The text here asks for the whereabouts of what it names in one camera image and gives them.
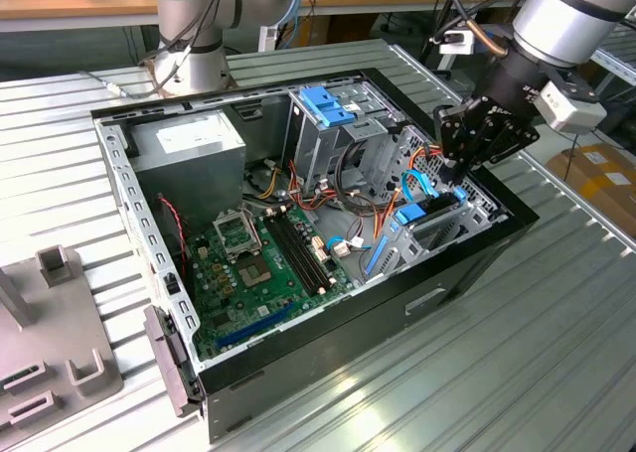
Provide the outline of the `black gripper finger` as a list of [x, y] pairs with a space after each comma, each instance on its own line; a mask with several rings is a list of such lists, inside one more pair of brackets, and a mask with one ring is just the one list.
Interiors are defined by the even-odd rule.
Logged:
[[442, 180], [461, 184], [469, 171], [482, 162], [485, 143], [484, 101], [440, 105], [433, 110], [435, 135], [442, 148]]
[[464, 140], [459, 154], [459, 182], [484, 163], [496, 164], [540, 137], [529, 118], [502, 107], [466, 109], [462, 119]]

